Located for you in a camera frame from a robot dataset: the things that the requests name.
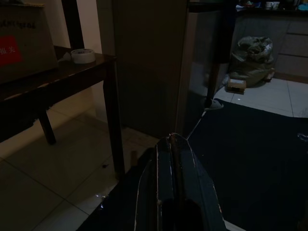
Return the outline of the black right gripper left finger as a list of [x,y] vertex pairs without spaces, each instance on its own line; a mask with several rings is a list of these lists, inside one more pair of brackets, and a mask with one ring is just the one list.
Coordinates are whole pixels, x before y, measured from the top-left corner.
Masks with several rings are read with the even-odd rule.
[[137,191],[134,230],[176,231],[173,150],[177,136],[162,138],[150,152]]

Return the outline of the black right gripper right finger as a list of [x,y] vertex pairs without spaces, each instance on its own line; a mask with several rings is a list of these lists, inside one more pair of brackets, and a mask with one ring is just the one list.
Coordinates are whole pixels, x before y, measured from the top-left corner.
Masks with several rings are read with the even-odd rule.
[[179,231],[225,231],[214,183],[187,139],[171,134],[175,225]]

